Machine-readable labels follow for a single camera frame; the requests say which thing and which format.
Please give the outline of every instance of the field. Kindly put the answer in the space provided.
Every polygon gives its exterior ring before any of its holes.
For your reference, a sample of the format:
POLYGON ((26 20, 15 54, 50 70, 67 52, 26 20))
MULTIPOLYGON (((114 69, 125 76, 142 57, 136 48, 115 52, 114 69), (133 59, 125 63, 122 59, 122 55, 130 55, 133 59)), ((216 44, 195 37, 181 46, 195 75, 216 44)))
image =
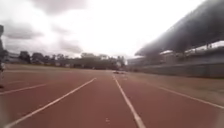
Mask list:
POLYGON ((2 128, 224 127, 222 104, 191 92, 222 80, 7 65, 1 83, 2 128))

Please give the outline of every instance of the cloud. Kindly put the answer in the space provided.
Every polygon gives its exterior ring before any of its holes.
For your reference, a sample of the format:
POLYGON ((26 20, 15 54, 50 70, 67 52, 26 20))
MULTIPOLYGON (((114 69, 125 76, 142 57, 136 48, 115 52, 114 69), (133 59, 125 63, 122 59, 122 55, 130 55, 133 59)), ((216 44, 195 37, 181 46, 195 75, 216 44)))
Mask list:
POLYGON ((71 33, 69 30, 56 26, 56 25, 52 25, 52 31, 60 35, 67 35, 71 33))
POLYGON ((35 31, 31 25, 26 23, 17 23, 12 20, 3 22, 4 35, 11 39, 33 39, 41 36, 40 32, 35 31))
POLYGON ((65 50, 65 51, 71 52, 71 53, 81 53, 82 52, 82 49, 78 45, 78 41, 76 41, 76 40, 73 40, 73 41, 61 40, 59 42, 59 47, 62 50, 65 50))
POLYGON ((57 14, 70 9, 84 9, 86 0, 32 0, 38 8, 49 14, 57 14))

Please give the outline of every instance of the white lane line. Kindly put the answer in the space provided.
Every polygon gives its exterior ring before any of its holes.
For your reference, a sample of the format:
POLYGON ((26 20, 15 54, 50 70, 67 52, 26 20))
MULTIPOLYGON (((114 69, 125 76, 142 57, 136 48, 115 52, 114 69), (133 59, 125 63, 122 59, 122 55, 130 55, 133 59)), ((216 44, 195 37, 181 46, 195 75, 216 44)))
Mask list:
POLYGON ((15 83, 22 83, 24 81, 11 81, 11 82, 6 82, 6 83, 3 83, 3 84, 15 84, 15 83))
POLYGON ((34 89, 34 88, 39 88, 39 87, 46 86, 46 85, 47 84, 38 84, 38 85, 35 85, 35 86, 24 87, 24 88, 15 89, 15 90, 9 90, 9 91, 5 91, 5 92, 1 92, 0 95, 10 94, 10 93, 14 93, 14 92, 20 92, 20 91, 34 89))
POLYGON ((224 106, 221 106, 221 105, 218 105, 218 104, 214 104, 214 103, 202 100, 202 99, 194 98, 194 97, 191 97, 189 95, 186 95, 186 94, 183 94, 183 93, 179 93, 179 92, 176 92, 176 91, 164 88, 164 87, 158 87, 158 86, 153 86, 153 85, 150 85, 150 86, 158 88, 158 89, 161 89, 161 90, 164 90, 164 91, 167 91, 167 92, 170 92, 170 93, 173 93, 173 94, 176 94, 176 95, 179 95, 179 96, 182 96, 182 97, 185 97, 185 98, 189 98, 189 99, 192 99, 192 100, 204 103, 204 104, 208 104, 208 105, 211 105, 211 106, 216 107, 216 108, 224 109, 224 106))
POLYGON ((133 114, 134 116, 134 119, 135 119, 135 122, 137 123, 138 125, 138 128, 146 128, 146 126, 144 125, 141 117, 138 115, 138 113, 136 112, 134 106, 131 104, 131 101, 128 99, 128 97, 126 96, 124 90, 122 89, 121 85, 119 84, 119 82, 117 81, 116 77, 113 75, 113 78, 114 78, 114 81, 116 82, 117 84, 117 87, 119 88, 126 104, 128 105, 129 109, 131 110, 131 113, 133 114))
POLYGON ((70 92, 68 92, 68 93, 66 93, 65 95, 63 95, 63 96, 57 98, 56 100, 54 100, 54 101, 52 101, 52 102, 46 104, 45 106, 43 106, 43 107, 41 107, 41 108, 39 108, 39 109, 37 109, 37 110, 35 110, 35 111, 29 113, 29 114, 27 114, 27 115, 25 115, 25 116, 23 116, 23 117, 17 119, 17 120, 15 120, 15 121, 13 121, 13 122, 11 122, 11 123, 5 125, 3 128, 12 128, 13 126, 15 126, 15 125, 17 125, 17 124, 23 122, 24 120, 26 120, 26 119, 28 119, 28 118, 34 116, 35 114, 37 114, 37 113, 39 113, 39 112, 45 110, 46 108, 48 108, 48 107, 50 107, 50 106, 56 104, 57 102, 63 100, 64 98, 66 98, 67 96, 69 96, 69 95, 73 94, 74 92, 78 91, 78 90, 81 89, 82 87, 84 87, 84 86, 90 84, 90 83, 93 82, 95 79, 96 79, 96 78, 93 78, 92 80, 87 81, 86 83, 82 84, 81 86, 79 86, 79 87, 77 87, 77 88, 71 90, 70 92))

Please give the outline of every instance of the track lane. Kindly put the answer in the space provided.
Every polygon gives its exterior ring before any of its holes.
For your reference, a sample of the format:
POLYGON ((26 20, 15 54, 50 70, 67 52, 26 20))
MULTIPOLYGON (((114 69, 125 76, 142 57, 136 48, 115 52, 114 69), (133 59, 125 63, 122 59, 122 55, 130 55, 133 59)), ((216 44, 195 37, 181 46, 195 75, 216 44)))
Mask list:
POLYGON ((111 75, 96 75, 93 83, 15 128, 137 128, 111 75))
POLYGON ((91 79, 88 74, 62 74, 57 83, 44 87, 0 96, 0 126, 8 124, 27 113, 55 100, 91 79))
POLYGON ((224 118, 219 108, 149 86, 127 75, 116 78, 148 128, 221 128, 217 120, 220 123, 224 118))

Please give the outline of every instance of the tree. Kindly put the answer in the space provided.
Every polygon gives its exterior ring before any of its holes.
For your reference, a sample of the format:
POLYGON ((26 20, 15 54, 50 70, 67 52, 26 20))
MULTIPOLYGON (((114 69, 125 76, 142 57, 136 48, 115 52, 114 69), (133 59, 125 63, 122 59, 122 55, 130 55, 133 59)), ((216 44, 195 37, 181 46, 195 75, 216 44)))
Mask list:
POLYGON ((19 54, 19 59, 23 60, 27 63, 31 63, 30 62, 30 54, 27 51, 21 51, 19 54))
POLYGON ((43 64, 44 62, 44 55, 39 52, 34 52, 32 55, 32 61, 35 64, 43 64))

